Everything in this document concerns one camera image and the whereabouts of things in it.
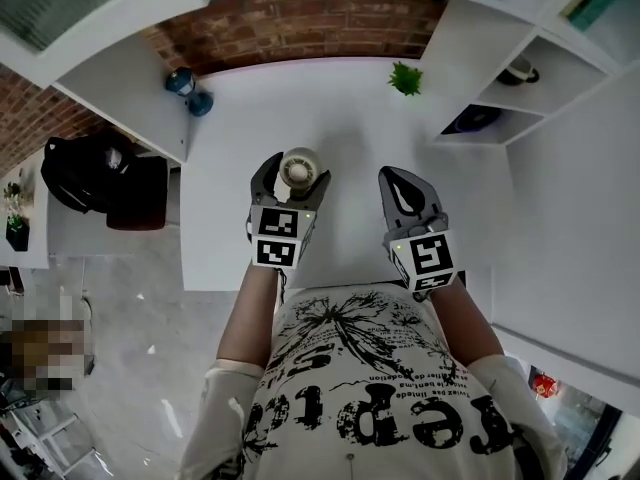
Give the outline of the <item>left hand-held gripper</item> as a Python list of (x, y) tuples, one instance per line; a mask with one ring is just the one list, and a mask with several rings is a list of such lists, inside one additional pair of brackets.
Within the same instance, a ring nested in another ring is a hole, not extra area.
[(331, 172), (322, 172), (300, 201), (282, 202), (274, 188), (283, 156), (278, 152), (269, 157), (251, 178), (252, 202), (246, 232), (253, 247), (254, 265), (291, 270), (297, 268), (311, 240)]

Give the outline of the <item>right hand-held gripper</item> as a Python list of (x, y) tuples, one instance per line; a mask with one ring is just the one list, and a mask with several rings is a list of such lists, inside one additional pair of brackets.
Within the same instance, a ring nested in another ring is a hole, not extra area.
[(441, 212), (434, 187), (407, 170), (384, 166), (378, 183), (391, 230), (384, 236), (389, 259), (414, 299), (425, 301), (435, 289), (451, 285), (457, 274), (448, 216)]

